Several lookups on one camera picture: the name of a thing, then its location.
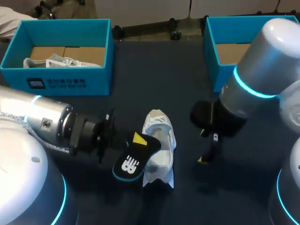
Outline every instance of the cardboard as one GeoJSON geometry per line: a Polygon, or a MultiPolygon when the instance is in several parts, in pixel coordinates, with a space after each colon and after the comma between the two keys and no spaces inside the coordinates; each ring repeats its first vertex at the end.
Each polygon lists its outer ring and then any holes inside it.
{"type": "Polygon", "coordinates": [[[80,62],[95,63],[103,66],[105,58],[104,47],[66,47],[64,57],[80,62]]]}
{"type": "Polygon", "coordinates": [[[221,64],[237,64],[250,44],[216,44],[221,64]]]}
{"type": "Polygon", "coordinates": [[[63,56],[65,47],[33,47],[30,58],[32,60],[46,60],[53,53],[63,56]]]}
{"type": "Polygon", "coordinates": [[[103,66],[105,58],[104,47],[33,47],[30,58],[32,60],[46,60],[53,53],[100,66],[103,66]]]}

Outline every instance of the screw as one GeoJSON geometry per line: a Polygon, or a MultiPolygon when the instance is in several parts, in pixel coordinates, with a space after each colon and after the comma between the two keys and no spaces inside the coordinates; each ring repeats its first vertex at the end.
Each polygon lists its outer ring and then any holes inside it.
{"type": "Polygon", "coordinates": [[[51,123],[47,120],[43,123],[43,127],[45,127],[45,128],[49,128],[50,126],[51,126],[51,123]]]}

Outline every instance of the black table surface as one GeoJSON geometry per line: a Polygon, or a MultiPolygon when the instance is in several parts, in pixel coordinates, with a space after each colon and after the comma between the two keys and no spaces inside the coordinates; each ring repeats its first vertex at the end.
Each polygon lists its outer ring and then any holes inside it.
{"type": "MultiPolygon", "coordinates": [[[[7,45],[1,45],[4,52],[7,45]]],[[[120,42],[115,45],[112,93],[106,97],[56,97],[79,113],[103,115],[115,108],[116,126],[142,130],[147,113],[161,109],[173,125],[172,192],[112,177],[119,151],[102,165],[92,157],[51,152],[75,192],[79,225],[243,224],[270,225],[268,197],[297,135],[286,128],[277,99],[262,106],[232,139],[217,162],[197,165],[210,139],[189,120],[199,99],[212,98],[202,42],[120,42]]]]}

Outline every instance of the new balance logo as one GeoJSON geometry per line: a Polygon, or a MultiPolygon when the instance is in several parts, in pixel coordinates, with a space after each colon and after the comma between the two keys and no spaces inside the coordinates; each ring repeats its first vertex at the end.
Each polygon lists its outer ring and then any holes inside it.
{"type": "Polygon", "coordinates": [[[139,165],[139,161],[136,161],[134,158],[131,158],[129,155],[127,156],[127,160],[125,160],[122,164],[122,170],[127,171],[129,174],[133,174],[136,170],[136,167],[139,165]]]}

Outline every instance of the shoe insole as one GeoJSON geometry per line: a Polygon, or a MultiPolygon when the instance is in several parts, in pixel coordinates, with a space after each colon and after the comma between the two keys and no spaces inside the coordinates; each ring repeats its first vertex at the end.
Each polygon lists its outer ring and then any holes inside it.
{"type": "Polygon", "coordinates": [[[143,173],[150,157],[160,149],[161,143],[158,139],[135,132],[128,147],[114,164],[113,175],[121,181],[135,181],[143,173]]]}

